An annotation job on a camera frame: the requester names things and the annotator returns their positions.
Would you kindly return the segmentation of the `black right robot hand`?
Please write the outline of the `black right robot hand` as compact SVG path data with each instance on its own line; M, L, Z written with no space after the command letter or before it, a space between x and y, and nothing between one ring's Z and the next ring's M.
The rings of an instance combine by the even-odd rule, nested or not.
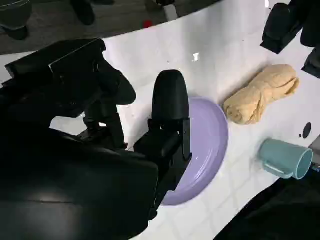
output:
M136 92L103 40L64 40L6 65L0 89L0 237L129 240L191 159L185 79L159 73L148 131L128 151L118 113Z

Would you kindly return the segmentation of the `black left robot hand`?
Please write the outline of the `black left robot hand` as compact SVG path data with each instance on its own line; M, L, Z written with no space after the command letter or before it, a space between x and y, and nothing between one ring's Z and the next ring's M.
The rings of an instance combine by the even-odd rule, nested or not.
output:
M261 47L279 54L298 34L300 43L313 48L302 70L320 77L320 2L292 0L289 4L276 3L266 21Z

